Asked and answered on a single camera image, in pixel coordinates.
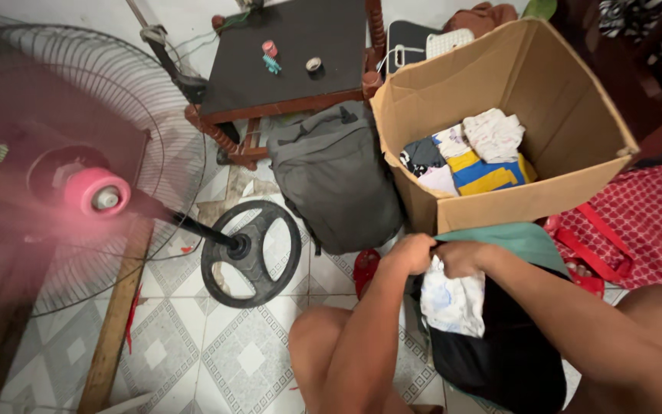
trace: electric fan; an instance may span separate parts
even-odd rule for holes
[[[236,205],[212,227],[193,218],[205,137],[183,117],[195,89],[186,90],[175,82],[179,73],[163,66],[141,49],[93,30],[0,27],[0,276],[13,258],[22,259],[22,251],[36,252],[25,260],[48,261],[34,263],[47,269],[35,315],[76,304],[122,280],[120,265],[135,230],[152,231],[146,256],[132,258],[142,264],[170,259],[161,249],[178,228],[202,237],[206,287],[227,306],[264,304],[294,274],[299,230],[277,204]],[[202,81],[183,80],[189,87]],[[221,232],[249,210],[258,214],[234,234]],[[276,220],[287,225],[291,246],[284,271],[273,278],[262,243]],[[218,262],[238,270],[254,296],[225,293],[212,273]],[[22,283],[26,295],[28,280],[7,283]]]

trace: black bag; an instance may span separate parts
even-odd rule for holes
[[[555,270],[538,267],[568,280]],[[489,277],[484,291],[482,338],[429,327],[436,371],[459,390],[515,414],[560,412],[566,393],[560,354],[522,307]]]
[[[376,248],[400,230],[400,201],[362,102],[275,130],[267,150],[285,204],[316,240],[316,255],[321,246],[331,254]]]

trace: white wall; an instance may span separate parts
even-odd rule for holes
[[[265,0],[267,5],[278,0]],[[148,23],[161,23],[174,45],[197,35],[212,33],[211,18],[216,14],[239,13],[234,0],[135,0]],[[471,8],[479,0],[382,0],[385,25],[408,20],[426,26],[441,27],[459,9]],[[500,0],[493,4],[503,3]],[[528,0],[512,0],[519,13]],[[64,23],[84,26],[122,38],[152,54],[139,37],[140,24],[124,0],[0,0],[0,15],[28,23]],[[178,48],[179,54],[191,51],[212,35],[196,39]],[[188,58],[191,68],[208,78],[218,42],[203,46]]]

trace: cardboard box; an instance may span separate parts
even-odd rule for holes
[[[490,108],[526,128],[520,151],[538,181],[454,197],[418,183],[402,148]],[[416,231],[533,221],[586,202],[638,146],[592,71],[547,22],[506,23],[482,38],[397,71],[372,109],[385,160]]]

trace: gray backpack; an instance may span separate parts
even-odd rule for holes
[[[277,129],[267,149],[285,204],[305,222],[316,255],[321,246],[331,254],[376,248],[400,230],[397,191],[362,102],[342,102]]]

